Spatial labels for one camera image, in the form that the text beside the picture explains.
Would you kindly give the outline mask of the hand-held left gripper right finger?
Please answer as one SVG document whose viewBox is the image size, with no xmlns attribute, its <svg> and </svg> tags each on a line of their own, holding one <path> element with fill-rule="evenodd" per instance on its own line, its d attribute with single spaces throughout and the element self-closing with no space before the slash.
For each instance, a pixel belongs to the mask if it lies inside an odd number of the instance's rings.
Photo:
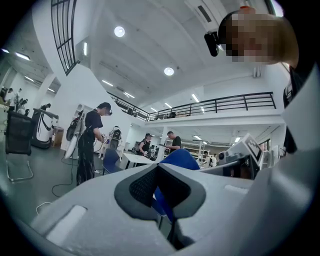
<svg viewBox="0 0 320 256">
<path fill-rule="evenodd" d="M 158 186 L 172 214 L 170 241 L 198 242 L 206 236 L 241 241 L 254 229 L 253 180 L 159 164 Z"/>
</svg>

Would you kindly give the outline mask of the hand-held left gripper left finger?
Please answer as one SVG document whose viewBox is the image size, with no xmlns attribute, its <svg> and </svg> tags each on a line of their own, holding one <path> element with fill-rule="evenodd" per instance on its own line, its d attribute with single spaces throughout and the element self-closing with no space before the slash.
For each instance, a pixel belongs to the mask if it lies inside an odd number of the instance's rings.
<svg viewBox="0 0 320 256">
<path fill-rule="evenodd" d="M 154 220 L 132 218 L 116 202 L 116 185 L 147 166 L 93 178 L 41 210 L 31 227 L 76 256 L 170 256 L 175 248 Z"/>
</svg>

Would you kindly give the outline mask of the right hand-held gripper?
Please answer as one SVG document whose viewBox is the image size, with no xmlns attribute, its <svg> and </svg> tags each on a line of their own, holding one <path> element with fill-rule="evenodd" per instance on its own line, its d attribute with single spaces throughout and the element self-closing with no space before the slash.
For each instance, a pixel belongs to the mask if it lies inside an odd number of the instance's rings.
<svg viewBox="0 0 320 256">
<path fill-rule="evenodd" d="M 199 172 L 223 177 L 254 180 L 260 170 L 263 152 L 256 140 L 247 133 L 228 150 L 218 154 L 217 166 Z"/>
</svg>

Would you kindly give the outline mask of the blue microfibre cloth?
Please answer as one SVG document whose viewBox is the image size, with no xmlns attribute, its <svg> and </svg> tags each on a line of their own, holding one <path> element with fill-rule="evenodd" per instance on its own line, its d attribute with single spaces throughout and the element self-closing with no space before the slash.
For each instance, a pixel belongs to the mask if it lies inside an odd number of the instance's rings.
<svg viewBox="0 0 320 256">
<path fill-rule="evenodd" d="M 189 151 L 186 149 L 176 149 L 171 154 L 169 154 L 165 159 L 160 161 L 161 164 L 171 164 L 184 169 L 197 171 L 200 170 L 198 162 L 193 158 Z M 157 187 L 155 192 L 155 199 L 158 201 L 159 205 L 162 207 L 163 211 L 167 215 L 170 222 L 173 221 L 173 212 L 166 199 L 161 192 L 160 188 Z"/>
</svg>

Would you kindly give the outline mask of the blue plastic chair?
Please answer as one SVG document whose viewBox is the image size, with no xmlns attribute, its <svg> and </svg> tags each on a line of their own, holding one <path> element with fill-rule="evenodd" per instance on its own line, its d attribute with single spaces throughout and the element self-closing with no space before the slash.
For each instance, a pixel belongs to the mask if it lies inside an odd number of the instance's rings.
<svg viewBox="0 0 320 256">
<path fill-rule="evenodd" d="M 113 174 L 122 171 L 123 169 L 116 165 L 119 159 L 120 157 L 116 150 L 107 148 L 104 152 L 104 157 L 102 161 L 102 175 L 104 176 L 105 173 Z"/>
</svg>

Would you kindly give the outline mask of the black mesh office chair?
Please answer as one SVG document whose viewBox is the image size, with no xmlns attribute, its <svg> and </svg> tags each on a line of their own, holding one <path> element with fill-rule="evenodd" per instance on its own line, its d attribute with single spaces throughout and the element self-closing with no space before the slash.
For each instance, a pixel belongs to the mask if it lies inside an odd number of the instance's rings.
<svg viewBox="0 0 320 256">
<path fill-rule="evenodd" d="M 30 180 L 34 177 L 34 173 L 30 166 L 31 140 L 35 128 L 35 122 L 30 117 L 10 110 L 7 113 L 6 130 L 4 132 L 4 149 L 5 149 L 5 166 L 7 178 L 12 182 L 20 182 Z M 26 166 L 29 171 L 29 176 L 11 177 L 8 155 L 23 155 L 26 156 Z"/>
</svg>

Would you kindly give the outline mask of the black mezzanine railing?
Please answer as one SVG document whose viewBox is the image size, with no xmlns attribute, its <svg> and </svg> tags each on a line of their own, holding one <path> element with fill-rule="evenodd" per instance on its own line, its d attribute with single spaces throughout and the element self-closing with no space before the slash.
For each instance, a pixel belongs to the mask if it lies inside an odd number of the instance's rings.
<svg viewBox="0 0 320 256">
<path fill-rule="evenodd" d="M 220 97 L 183 104 L 176 107 L 168 106 L 163 110 L 152 110 L 151 112 L 147 112 L 112 93 L 109 95 L 124 113 L 144 122 L 192 117 L 204 114 L 218 114 L 227 111 L 249 111 L 253 109 L 275 110 L 277 108 L 272 92 Z"/>
</svg>

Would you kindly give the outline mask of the white stand with backpack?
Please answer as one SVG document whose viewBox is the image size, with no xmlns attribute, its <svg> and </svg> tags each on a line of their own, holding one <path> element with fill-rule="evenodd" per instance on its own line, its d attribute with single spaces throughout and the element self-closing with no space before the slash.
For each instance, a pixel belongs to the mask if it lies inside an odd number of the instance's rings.
<svg viewBox="0 0 320 256">
<path fill-rule="evenodd" d="M 108 147 L 110 149 L 116 150 L 118 146 L 122 143 L 122 132 L 119 126 L 115 125 L 112 131 L 110 131 L 108 135 L 109 135 Z"/>
</svg>

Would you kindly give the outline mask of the cardboard box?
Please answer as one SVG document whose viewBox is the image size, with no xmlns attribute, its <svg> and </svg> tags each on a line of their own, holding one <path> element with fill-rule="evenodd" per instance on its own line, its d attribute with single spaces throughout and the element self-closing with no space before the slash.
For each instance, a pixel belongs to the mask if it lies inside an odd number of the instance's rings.
<svg viewBox="0 0 320 256">
<path fill-rule="evenodd" d="M 51 138 L 51 146 L 60 148 L 63 140 L 64 129 L 62 127 L 55 127 Z"/>
</svg>

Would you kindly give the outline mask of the white service robot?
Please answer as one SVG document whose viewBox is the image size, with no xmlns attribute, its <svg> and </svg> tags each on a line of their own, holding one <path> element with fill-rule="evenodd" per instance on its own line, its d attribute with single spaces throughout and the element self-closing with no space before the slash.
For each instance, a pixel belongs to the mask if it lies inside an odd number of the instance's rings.
<svg viewBox="0 0 320 256">
<path fill-rule="evenodd" d="M 31 145 L 40 149 L 48 149 L 51 146 L 54 128 L 59 125 L 59 116 L 40 108 L 34 108 L 32 120 L 36 125 Z"/>
</svg>

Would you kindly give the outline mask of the person's black top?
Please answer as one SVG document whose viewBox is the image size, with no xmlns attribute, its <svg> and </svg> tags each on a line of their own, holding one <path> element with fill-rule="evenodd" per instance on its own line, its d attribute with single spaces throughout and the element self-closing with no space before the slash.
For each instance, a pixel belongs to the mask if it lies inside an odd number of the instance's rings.
<svg viewBox="0 0 320 256">
<path fill-rule="evenodd" d="M 295 72 L 291 65 L 289 66 L 289 75 L 290 75 L 290 81 L 289 81 L 289 84 L 283 90 L 283 97 L 282 97 L 283 106 L 285 109 L 291 103 L 291 101 L 294 99 L 294 97 L 299 91 L 299 86 L 295 78 Z M 285 147 L 286 154 L 293 154 L 297 150 L 295 140 L 293 139 L 293 136 L 288 126 L 286 126 L 283 146 Z"/>
</svg>

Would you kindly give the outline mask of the ceiling air vent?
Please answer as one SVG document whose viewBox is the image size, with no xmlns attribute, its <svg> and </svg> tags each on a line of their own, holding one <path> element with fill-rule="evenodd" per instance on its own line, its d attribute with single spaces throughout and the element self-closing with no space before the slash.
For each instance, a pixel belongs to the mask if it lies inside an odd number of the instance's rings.
<svg viewBox="0 0 320 256">
<path fill-rule="evenodd" d="M 184 0 L 185 4 L 204 25 L 216 25 L 217 21 L 204 0 Z"/>
</svg>

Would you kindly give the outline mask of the ceiling strip lights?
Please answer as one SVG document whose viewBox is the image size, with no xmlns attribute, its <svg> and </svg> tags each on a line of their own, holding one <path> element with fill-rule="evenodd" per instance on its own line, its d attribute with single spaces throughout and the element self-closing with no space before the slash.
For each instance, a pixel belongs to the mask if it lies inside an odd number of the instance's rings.
<svg viewBox="0 0 320 256">
<path fill-rule="evenodd" d="M 121 56 L 121 52 L 107 51 L 102 49 L 93 50 L 87 45 L 87 55 L 80 52 L 76 57 L 80 61 L 76 66 L 82 65 L 89 68 L 98 79 L 101 86 L 109 93 L 121 98 L 129 104 L 134 105 L 136 110 L 142 109 L 144 112 L 153 113 L 165 108 L 169 108 L 187 103 L 192 96 L 181 96 L 179 99 L 169 99 L 174 94 L 196 87 L 211 85 L 218 82 L 231 81 L 249 76 L 250 70 L 246 65 L 239 63 L 220 63 L 210 65 L 196 65 L 191 71 L 183 71 L 181 66 L 174 66 L 170 63 L 168 68 L 172 68 L 174 73 L 167 76 L 164 69 L 167 66 L 154 66 L 147 60 L 146 67 L 150 70 L 143 70 L 138 67 L 145 60 L 144 56 L 129 58 L 129 54 Z M 36 84 L 37 87 L 44 81 L 49 73 L 53 73 L 41 48 L 37 47 L 9 47 L 5 46 L 1 51 L 6 61 L 13 65 L 17 72 L 24 74 L 28 78 L 28 83 Z"/>
</svg>

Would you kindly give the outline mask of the black window grille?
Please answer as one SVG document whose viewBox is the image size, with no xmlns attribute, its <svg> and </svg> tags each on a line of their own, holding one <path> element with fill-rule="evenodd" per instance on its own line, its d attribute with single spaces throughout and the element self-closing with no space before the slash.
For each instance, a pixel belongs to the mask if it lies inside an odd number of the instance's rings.
<svg viewBox="0 0 320 256">
<path fill-rule="evenodd" d="M 79 63 L 74 44 L 74 19 L 77 0 L 51 0 L 51 24 L 55 47 L 63 71 L 68 75 Z"/>
</svg>

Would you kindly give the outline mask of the white table black frame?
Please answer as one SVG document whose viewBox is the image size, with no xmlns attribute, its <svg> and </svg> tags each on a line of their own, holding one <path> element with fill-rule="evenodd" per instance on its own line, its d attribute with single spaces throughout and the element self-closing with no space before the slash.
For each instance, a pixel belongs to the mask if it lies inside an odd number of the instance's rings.
<svg viewBox="0 0 320 256">
<path fill-rule="evenodd" d="M 135 168 L 137 165 L 149 165 L 149 164 L 158 164 L 159 160 L 150 160 L 145 156 L 123 153 L 121 161 L 119 162 L 119 167 L 122 170 Z"/>
</svg>

